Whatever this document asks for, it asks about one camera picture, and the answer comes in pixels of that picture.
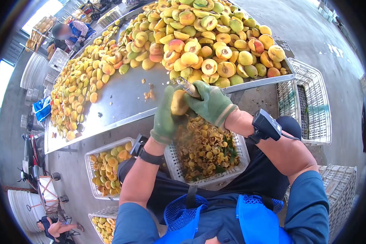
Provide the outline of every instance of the green work glove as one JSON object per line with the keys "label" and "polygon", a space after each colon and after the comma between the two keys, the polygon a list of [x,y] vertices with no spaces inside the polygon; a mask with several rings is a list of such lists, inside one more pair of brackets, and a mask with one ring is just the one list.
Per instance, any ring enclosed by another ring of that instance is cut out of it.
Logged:
{"label": "green work glove", "polygon": [[226,117],[237,108],[237,105],[234,105],[217,86],[205,84],[203,81],[194,81],[193,85],[197,88],[202,101],[184,94],[187,105],[206,121],[224,128]]}
{"label": "green work glove", "polygon": [[151,136],[156,142],[161,144],[171,144],[178,128],[171,114],[171,103],[174,92],[172,86],[169,85],[166,87],[161,103],[155,113],[155,123],[151,130]]}

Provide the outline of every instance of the blue mesh vest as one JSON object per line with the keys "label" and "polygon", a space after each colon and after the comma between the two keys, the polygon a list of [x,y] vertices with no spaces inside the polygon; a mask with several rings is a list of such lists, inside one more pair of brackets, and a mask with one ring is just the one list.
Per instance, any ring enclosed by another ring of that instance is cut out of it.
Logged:
{"label": "blue mesh vest", "polygon": [[[96,32],[94,29],[91,28],[91,26],[89,24],[85,24],[88,27],[88,32],[85,35],[85,40],[87,40],[87,38],[94,32]],[[69,40],[72,41],[73,43],[77,42],[77,39],[79,39],[80,35],[82,34],[81,31],[79,31],[76,27],[73,26],[73,22],[71,22],[69,24],[69,27],[72,29],[72,34],[75,35],[76,37],[69,37]]]}
{"label": "blue mesh vest", "polygon": [[[164,210],[164,220],[168,226],[166,234],[156,240],[155,244],[178,244],[187,239],[193,239],[198,231],[199,215],[207,209],[205,198],[196,195],[197,208],[186,209],[186,195],[169,203]],[[290,236],[279,226],[276,213],[281,211],[283,202],[272,199],[273,211],[266,208],[262,198],[257,195],[239,195],[236,206],[236,218],[246,243],[293,243]]]}

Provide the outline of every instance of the stainless steel table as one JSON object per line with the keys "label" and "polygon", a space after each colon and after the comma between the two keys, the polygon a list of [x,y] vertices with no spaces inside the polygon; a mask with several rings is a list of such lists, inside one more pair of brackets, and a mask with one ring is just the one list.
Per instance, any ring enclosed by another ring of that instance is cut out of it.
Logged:
{"label": "stainless steel table", "polygon": [[[121,23],[119,32],[125,31],[129,21],[141,12],[143,12],[143,10],[140,7],[122,16],[120,18]],[[83,53],[86,46],[88,45],[85,45],[78,52],[77,56],[80,56]],[[234,103],[238,103],[244,91],[247,89],[293,80],[295,78],[295,72],[288,59],[282,61],[282,67],[285,67],[288,70],[288,75],[272,78],[258,77],[253,81],[250,81],[252,78],[245,78],[244,83],[230,86],[223,90],[225,94],[232,94],[231,100]],[[58,135],[57,138],[52,138],[51,135],[52,133],[57,132],[57,128],[53,127],[50,123],[50,119],[47,118],[44,144],[45,154],[62,149],[73,143],[117,128],[121,125],[154,115],[158,101],[161,99],[163,91],[167,86],[167,82],[172,83],[169,80],[167,72],[168,71],[160,63],[155,64],[153,68],[147,71],[143,70],[141,67],[130,68],[124,75],[121,75],[116,71],[115,74],[110,77],[108,83],[105,84],[101,90],[97,91],[98,101],[94,104],[90,102],[85,104],[84,111],[86,118],[85,122],[83,122],[85,129],[81,136],[71,141],[66,141],[65,138],[59,138]],[[147,99],[145,101],[144,93],[149,92],[150,83],[154,86],[153,94],[156,96],[156,100]]]}

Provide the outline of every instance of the blue bag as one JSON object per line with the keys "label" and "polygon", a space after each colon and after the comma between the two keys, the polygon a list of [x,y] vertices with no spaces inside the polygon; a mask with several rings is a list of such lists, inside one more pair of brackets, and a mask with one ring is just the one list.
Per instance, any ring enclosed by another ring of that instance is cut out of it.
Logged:
{"label": "blue bag", "polygon": [[36,103],[33,103],[33,112],[35,113],[38,122],[44,121],[46,117],[50,114],[50,101],[51,96],[48,96],[42,100],[39,100]]}

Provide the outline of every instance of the black wrist device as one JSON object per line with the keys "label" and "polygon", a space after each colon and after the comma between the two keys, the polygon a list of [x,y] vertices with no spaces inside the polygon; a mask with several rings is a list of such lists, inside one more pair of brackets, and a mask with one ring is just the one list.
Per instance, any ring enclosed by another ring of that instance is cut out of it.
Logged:
{"label": "black wrist device", "polygon": [[142,134],[138,134],[137,139],[134,142],[130,154],[136,157],[140,157],[142,160],[148,163],[160,165],[163,162],[163,155],[154,156],[150,155],[144,150],[144,145],[148,141],[148,138]]}
{"label": "black wrist device", "polygon": [[145,151],[144,148],[140,149],[140,153],[138,154],[138,156],[145,162],[148,162],[151,164],[160,165],[163,162],[163,155],[161,155],[161,156],[150,155],[149,153],[147,153]]}
{"label": "black wrist device", "polygon": [[272,138],[275,141],[281,138],[282,127],[263,109],[258,110],[252,120],[254,134],[248,136],[247,142],[258,144],[260,139]]}

